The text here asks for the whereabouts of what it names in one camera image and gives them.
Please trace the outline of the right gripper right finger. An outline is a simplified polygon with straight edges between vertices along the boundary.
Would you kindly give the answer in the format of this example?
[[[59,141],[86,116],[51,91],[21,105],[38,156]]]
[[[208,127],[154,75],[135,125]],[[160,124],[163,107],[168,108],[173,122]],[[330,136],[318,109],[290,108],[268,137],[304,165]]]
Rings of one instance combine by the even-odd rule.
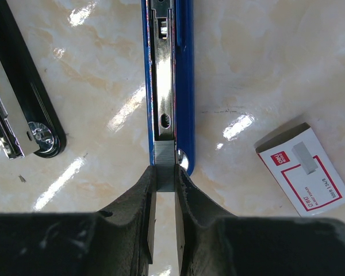
[[[235,216],[182,167],[174,180],[180,275],[345,275],[345,223]]]

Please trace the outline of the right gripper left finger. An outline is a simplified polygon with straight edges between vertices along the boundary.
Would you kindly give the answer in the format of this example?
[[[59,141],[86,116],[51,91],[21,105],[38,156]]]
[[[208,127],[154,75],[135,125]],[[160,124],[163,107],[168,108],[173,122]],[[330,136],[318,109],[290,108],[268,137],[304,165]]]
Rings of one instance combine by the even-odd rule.
[[[147,275],[156,170],[96,212],[0,213],[0,275]]]

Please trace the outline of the grey staple strip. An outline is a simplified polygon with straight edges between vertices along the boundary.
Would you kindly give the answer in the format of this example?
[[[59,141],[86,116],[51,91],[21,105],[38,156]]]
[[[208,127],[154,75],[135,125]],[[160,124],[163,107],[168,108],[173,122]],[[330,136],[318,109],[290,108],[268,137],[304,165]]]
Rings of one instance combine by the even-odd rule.
[[[174,191],[176,149],[173,140],[156,141],[154,144],[157,191]]]

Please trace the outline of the red staple box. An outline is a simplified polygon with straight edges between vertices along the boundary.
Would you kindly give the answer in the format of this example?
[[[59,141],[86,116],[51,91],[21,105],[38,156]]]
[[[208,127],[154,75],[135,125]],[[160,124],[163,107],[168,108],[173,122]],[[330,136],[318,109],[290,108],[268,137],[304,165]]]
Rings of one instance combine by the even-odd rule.
[[[345,184],[309,124],[275,135],[256,153],[301,217],[345,204]]]

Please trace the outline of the black stapler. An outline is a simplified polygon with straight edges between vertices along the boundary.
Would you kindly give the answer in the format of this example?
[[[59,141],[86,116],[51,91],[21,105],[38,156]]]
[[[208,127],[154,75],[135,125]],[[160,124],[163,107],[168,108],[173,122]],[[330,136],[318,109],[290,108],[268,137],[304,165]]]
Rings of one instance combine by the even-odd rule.
[[[30,154],[53,158],[67,142],[6,1],[0,1],[0,142],[11,160]]]

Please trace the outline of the blue stapler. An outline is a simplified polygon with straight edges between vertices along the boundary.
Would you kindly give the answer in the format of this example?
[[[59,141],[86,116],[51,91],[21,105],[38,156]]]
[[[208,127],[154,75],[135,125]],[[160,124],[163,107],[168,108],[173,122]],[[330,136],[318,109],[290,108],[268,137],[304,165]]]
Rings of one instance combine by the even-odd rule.
[[[174,141],[176,161],[196,161],[193,1],[142,1],[149,160],[155,142]]]

